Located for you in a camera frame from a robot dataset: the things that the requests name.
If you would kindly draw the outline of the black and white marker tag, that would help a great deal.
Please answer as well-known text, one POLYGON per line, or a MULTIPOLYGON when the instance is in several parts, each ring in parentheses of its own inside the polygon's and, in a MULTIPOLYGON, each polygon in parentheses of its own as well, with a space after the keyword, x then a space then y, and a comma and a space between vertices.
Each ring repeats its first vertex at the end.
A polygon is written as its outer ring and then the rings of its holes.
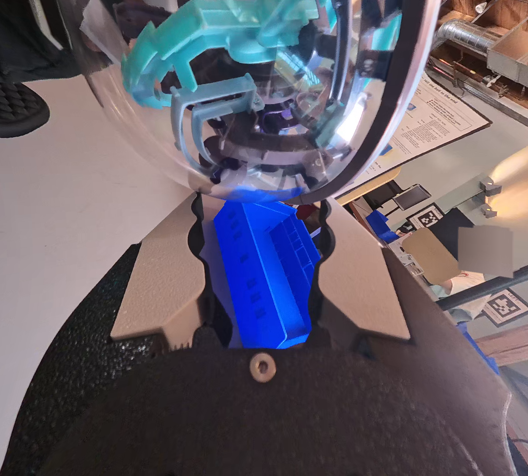
POLYGON ((407 218, 407 221, 414 229, 430 228, 432 225, 439 222, 445 214, 433 202, 427 207, 419 210, 407 218))
POLYGON ((527 315, 527 301, 506 288, 489 297, 483 313, 495 327, 502 327, 527 315))

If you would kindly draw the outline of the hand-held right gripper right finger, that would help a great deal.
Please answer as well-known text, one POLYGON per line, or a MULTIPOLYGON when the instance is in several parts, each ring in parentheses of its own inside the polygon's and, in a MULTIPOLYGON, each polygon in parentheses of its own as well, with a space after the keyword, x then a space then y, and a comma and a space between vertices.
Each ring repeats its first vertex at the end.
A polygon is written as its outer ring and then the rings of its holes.
POLYGON ((313 324, 331 341, 367 335, 409 341, 380 242, 334 198, 321 202, 320 225, 321 259, 309 300, 313 324))

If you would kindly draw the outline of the instruction sheet clipboard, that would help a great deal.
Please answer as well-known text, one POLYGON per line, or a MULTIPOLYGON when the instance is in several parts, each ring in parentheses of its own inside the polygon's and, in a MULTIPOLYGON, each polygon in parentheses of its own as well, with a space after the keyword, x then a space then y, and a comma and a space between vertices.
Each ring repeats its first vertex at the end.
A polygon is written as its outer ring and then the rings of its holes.
POLYGON ((398 128, 387 144, 391 148, 380 153, 354 181, 332 196, 344 195, 491 124, 491 120, 423 73, 398 128))

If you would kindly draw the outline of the blue plastic bin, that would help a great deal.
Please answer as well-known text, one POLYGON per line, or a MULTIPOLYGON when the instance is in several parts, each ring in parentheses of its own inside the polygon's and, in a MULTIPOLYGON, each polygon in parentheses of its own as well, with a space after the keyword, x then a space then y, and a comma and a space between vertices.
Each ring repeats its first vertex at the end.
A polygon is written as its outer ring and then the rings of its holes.
POLYGON ((280 202, 226 201, 213 221, 242 346, 287 349, 305 343, 320 255, 296 209, 280 202))

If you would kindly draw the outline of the person's left forearm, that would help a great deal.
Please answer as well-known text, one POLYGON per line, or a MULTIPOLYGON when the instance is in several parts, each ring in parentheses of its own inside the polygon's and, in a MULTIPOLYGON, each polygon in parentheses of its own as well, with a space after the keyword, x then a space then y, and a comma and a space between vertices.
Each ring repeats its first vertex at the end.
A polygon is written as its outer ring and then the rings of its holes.
POLYGON ((28 0, 1 0, 1 138, 28 134, 50 117, 46 102, 24 84, 49 64, 30 14, 28 0))

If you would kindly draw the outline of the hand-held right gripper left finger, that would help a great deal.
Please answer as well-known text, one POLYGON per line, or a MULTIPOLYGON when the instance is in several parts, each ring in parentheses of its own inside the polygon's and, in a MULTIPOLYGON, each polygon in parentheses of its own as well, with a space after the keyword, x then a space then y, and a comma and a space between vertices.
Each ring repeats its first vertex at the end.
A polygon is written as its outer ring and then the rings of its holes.
POLYGON ((201 196, 192 192, 143 240, 118 310, 114 341, 160 334, 191 343, 214 307, 204 245, 201 196))

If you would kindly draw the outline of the clear maze ball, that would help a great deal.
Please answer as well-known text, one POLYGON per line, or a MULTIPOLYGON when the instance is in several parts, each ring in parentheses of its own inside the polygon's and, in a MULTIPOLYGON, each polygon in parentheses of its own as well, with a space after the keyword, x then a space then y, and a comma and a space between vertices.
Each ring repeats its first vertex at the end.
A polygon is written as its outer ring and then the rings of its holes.
POLYGON ((320 201, 395 135, 441 0, 57 0, 105 115, 177 183, 320 201))

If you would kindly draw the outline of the silver ventilation duct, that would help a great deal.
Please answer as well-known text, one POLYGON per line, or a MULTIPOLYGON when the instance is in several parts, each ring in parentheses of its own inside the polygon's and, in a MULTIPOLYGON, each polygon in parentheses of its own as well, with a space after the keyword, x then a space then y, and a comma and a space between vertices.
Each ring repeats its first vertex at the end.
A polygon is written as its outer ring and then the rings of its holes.
POLYGON ((434 35, 431 50, 446 42, 457 44, 478 56, 487 57, 488 51, 500 39, 501 35, 461 19, 452 19, 443 23, 434 35))

